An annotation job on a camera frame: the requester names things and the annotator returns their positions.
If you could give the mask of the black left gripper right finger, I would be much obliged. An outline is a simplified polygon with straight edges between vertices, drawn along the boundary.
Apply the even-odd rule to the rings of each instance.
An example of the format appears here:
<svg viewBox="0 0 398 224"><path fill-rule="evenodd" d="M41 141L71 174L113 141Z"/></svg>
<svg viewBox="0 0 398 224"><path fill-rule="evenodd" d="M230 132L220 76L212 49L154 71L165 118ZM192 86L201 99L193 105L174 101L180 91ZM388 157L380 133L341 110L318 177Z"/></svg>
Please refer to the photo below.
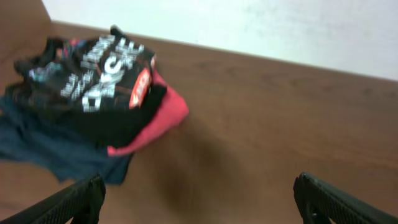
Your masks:
<svg viewBox="0 0 398 224"><path fill-rule="evenodd" d="M397 224L397 217L307 172L296 177L293 190L304 224Z"/></svg>

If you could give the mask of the black orange-patterned jersey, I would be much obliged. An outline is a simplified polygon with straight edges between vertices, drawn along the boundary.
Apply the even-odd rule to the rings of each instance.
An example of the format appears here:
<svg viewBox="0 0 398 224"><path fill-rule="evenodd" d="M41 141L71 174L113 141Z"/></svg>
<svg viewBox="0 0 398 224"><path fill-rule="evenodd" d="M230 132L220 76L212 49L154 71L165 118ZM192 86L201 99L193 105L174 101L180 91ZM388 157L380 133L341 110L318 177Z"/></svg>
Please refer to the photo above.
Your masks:
<svg viewBox="0 0 398 224"><path fill-rule="evenodd" d="M154 83L155 53L113 26L91 39L48 38L44 51L15 61L24 79L18 103L57 119L67 113L152 116L167 88Z"/></svg>

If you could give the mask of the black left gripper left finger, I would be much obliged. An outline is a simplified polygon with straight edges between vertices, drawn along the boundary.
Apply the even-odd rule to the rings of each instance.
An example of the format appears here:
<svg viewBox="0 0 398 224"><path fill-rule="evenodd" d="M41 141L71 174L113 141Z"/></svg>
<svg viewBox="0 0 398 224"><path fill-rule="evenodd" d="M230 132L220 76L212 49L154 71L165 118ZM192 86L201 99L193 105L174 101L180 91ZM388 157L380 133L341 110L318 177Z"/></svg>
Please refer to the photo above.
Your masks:
<svg viewBox="0 0 398 224"><path fill-rule="evenodd" d="M100 175L76 182L1 224L97 224L106 187Z"/></svg>

